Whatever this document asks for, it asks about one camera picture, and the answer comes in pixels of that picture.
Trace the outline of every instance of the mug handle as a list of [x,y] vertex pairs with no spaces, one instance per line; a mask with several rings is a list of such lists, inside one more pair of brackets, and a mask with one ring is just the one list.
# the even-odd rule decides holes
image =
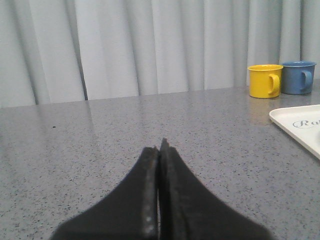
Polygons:
[[304,87],[300,88],[301,91],[306,90],[312,85],[312,74],[309,71],[302,71],[304,75]]
[[272,90],[268,92],[268,94],[274,94],[280,90],[280,79],[278,75],[269,74],[269,77],[272,78],[273,87]]

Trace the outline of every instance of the blue mug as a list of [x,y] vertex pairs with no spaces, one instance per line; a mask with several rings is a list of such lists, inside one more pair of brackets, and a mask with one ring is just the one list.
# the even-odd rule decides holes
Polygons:
[[282,65],[282,93],[292,95],[311,93],[314,82],[315,62],[287,61]]

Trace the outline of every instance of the white tray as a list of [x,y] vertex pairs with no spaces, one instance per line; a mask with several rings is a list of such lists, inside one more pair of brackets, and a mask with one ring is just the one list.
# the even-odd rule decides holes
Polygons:
[[270,119],[320,159],[320,104],[278,108]]

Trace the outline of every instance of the black clamp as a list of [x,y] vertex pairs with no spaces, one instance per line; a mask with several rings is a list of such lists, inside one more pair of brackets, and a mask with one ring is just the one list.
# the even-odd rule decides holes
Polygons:
[[160,151],[144,148],[131,171],[109,195],[60,225],[51,237],[51,240],[158,239],[274,238],[266,228],[234,211],[207,190],[166,139]]

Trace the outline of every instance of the table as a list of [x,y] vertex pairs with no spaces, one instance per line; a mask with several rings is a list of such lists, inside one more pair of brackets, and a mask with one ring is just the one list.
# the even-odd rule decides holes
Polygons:
[[269,120],[313,104],[318,85],[274,99],[234,87],[0,109],[0,239],[48,239],[166,137],[213,194],[279,240],[319,240],[320,160]]

